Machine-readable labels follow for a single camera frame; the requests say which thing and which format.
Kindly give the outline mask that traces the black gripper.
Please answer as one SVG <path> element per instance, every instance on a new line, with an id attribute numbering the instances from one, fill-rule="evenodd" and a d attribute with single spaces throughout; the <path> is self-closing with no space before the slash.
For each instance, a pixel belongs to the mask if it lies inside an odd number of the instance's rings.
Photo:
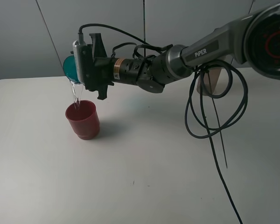
<path id="1" fill-rule="evenodd" d="M 98 92 L 98 100 L 107 98 L 108 86 L 114 86 L 112 78 L 112 66 L 115 59 L 107 55 L 100 33 L 89 34 L 92 40 L 91 57 L 88 61 L 88 72 L 85 81 L 85 88 L 91 92 Z"/>

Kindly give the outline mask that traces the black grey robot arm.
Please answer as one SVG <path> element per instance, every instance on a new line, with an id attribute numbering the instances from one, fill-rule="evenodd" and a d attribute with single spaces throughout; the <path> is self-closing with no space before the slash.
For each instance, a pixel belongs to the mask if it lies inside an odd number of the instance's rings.
<path id="1" fill-rule="evenodd" d="M 232 21 L 191 46 L 168 45 L 144 48 L 158 56 L 133 59 L 108 57 L 100 34 L 91 34 L 92 44 L 80 50 L 79 81 L 98 98 L 107 97 L 114 83 L 136 85 L 151 93 L 161 93 L 165 85 L 189 77 L 196 66 L 208 69 L 226 55 L 248 63 L 259 74 L 280 80 L 280 3 Z"/>

